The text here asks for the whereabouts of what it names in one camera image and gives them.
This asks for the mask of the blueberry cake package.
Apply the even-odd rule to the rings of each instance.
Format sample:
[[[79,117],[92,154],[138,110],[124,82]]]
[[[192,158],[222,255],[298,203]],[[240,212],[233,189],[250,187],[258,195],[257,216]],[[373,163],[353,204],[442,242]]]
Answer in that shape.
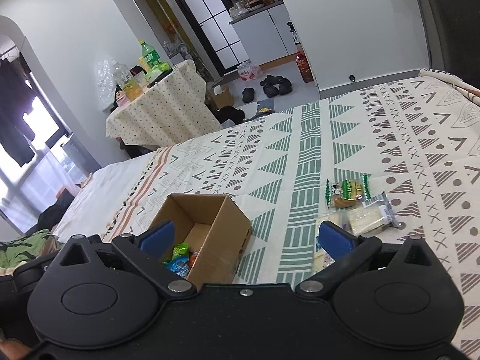
[[[356,247],[356,238],[341,227],[341,216],[339,211],[332,212],[321,216],[316,222],[313,274],[345,257]]]

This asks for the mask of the light green snack packet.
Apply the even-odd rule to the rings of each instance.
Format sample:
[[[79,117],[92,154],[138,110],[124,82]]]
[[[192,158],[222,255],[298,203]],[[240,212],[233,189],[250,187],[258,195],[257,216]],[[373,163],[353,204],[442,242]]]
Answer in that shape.
[[[190,258],[189,245],[187,243],[177,244],[172,250],[172,260],[178,258]]]

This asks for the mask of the blue snack packet in box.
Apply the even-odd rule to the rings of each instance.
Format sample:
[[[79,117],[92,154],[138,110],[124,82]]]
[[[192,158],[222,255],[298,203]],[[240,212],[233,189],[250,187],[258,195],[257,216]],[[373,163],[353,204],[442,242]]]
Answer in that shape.
[[[186,278],[191,269],[189,261],[190,259],[188,257],[180,256],[170,262],[164,262],[163,266],[176,275],[179,275],[181,278]]]

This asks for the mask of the white sandwich bread package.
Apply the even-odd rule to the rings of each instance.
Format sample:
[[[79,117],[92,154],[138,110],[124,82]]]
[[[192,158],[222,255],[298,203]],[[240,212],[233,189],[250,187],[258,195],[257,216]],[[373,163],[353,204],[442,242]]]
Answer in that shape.
[[[353,236],[362,236],[371,232],[383,231],[385,228],[400,226],[391,201],[385,192],[343,211],[341,220],[341,227]]]

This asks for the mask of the orange snack packet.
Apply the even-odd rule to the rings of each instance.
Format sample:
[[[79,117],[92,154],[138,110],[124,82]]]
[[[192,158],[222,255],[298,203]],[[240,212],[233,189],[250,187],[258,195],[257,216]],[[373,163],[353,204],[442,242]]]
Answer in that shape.
[[[197,251],[195,251],[191,254],[190,259],[189,259],[189,266],[190,267],[193,267],[197,257],[198,257],[198,252]]]

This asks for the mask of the green cookie packet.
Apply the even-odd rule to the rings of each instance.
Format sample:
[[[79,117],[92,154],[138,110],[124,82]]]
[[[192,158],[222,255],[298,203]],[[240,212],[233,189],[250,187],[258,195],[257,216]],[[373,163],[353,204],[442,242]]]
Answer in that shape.
[[[343,209],[355,206],[371,198],[369,175],[332,183],[326,180],[325,201],[329,208]]]

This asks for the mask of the brown cardboard box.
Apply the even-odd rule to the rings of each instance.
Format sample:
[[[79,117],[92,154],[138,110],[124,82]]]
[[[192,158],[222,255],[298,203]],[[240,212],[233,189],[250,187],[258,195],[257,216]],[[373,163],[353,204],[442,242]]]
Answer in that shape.
[[[170,194],[151,222],[165,220],[174,226],[170,246],[160,260],[171,258],[174,246],[187,243],[196,254],[187,280],[197,288],[204,284],[230,284],[251,234],[251,222],[226,195]]]

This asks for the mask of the green quilt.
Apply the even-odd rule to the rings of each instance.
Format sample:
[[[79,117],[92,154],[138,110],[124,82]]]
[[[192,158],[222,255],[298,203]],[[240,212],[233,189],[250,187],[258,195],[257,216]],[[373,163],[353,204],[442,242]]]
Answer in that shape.
[[[30,236],[2,241],[0,250],[1,276],[12,275],[17,267],[46,256],[60,248],[57,238],[44,229]]]

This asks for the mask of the patterned bed blanket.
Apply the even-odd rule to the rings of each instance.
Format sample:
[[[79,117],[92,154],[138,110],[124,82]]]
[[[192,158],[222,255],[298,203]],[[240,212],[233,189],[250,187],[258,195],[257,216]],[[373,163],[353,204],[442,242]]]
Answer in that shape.
[[[147,229],[170,194],[225,194],[252,236],[235,281],[298,284],[329,263],[316,252],[326,185],[368,177],[399,220],[384,242],[424,238],[456,283],[454,339],[479,357],[479,91],[453,75],[322,99],[95,172],[55,228],[104,241]]]

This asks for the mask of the table with dotted cloth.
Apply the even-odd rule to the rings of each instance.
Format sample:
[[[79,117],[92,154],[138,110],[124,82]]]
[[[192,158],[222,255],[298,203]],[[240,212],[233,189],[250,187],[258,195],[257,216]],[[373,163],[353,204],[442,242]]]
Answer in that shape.
[[[205,104],[207,85],[194,62],[172,73],[106,119],[106,136],[127,146],[166,147],[221,130]]]

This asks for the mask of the yellow juice bottle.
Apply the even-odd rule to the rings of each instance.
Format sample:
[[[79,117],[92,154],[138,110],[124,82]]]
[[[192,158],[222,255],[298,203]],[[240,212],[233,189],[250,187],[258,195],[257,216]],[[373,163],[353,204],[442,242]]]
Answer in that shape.
[[[133,101],[143,95],[143,90],[125,64],[112,61],[112,74],[126,97]]]

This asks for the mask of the small cardboard floor box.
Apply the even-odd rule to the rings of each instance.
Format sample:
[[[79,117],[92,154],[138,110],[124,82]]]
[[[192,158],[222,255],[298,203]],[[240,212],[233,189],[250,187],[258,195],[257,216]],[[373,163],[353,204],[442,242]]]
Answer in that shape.
[[[210,94],[218,109],[234,104],[233,95],[230,93],[230,87],[228,85],[212,86]]]

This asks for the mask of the green tissue box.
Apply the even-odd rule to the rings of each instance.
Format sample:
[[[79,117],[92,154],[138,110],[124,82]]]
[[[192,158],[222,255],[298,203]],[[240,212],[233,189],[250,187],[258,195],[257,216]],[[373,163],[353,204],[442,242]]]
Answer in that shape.
[[[161,80],[163,77],[168,75],[173,69],[171,68],[169,63],[162,62],[160,64],[156,64],[152,67],[147,74],[145,74],[145,80],[151,84],[154,81]]]

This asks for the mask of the black shoes pile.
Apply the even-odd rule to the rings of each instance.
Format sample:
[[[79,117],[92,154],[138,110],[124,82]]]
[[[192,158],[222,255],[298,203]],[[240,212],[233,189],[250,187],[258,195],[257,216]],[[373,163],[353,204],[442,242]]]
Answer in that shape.
[[[292,83],[283,76],[267,75],[259,84],[268,98],[287,95],[293,91]]]

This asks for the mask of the red oil bottle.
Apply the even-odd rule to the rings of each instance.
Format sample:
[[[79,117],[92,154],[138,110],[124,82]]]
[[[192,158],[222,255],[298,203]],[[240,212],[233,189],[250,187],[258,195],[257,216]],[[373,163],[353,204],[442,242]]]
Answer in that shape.
[[[313,82],[313,74],[310,69],[308,60],[306,55],[298,51],[295,55],[295,63],[297,64],[297,67],[299,69],[300,75],[305,83]]]

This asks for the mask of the black shoe single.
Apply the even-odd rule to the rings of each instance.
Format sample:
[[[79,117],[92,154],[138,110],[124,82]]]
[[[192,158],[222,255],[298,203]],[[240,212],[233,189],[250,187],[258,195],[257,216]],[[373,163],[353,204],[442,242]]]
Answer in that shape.
[[[244,88],[241,99],[245,104],[253,102],[255,100],[255,90],[253,88]]]

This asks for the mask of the green soda bottle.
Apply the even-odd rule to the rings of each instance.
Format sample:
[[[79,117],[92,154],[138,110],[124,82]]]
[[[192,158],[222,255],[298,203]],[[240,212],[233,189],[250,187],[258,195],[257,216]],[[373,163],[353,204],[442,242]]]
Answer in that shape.
[[[159,66],[161,63],[161,59],[157,50],[143,40],[139,41],[139,43],[142,48],[142,57],[145,60],[148,67],[150,69],[153,69],[156,66]]]

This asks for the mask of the hanging dark clothes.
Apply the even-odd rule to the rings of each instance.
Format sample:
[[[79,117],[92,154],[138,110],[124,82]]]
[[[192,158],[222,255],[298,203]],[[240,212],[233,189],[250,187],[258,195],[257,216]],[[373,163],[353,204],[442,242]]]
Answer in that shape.
[[[35,133],[24,120],[32,111],[35,92],[26,85],[15,65],[1,60],[1,146],[22,167],[35,156],[29,143]]]

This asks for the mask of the water bottle pack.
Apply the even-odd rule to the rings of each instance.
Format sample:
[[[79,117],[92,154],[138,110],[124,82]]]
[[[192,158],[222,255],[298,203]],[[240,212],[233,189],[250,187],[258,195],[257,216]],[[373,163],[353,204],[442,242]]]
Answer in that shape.
[[[240,63],[237,72],[242,81],[256,80],[263,74],[260,66],[252,63],[250,59]]]

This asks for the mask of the white kitchen cabinet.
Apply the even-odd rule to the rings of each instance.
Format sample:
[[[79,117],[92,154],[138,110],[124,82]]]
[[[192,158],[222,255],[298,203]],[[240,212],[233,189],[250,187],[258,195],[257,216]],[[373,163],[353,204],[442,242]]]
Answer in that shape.
[[[277,3],[235,19],[230,24],[250,61],[262,65],[297,52],[288,22],[290,15],[286,6]]]

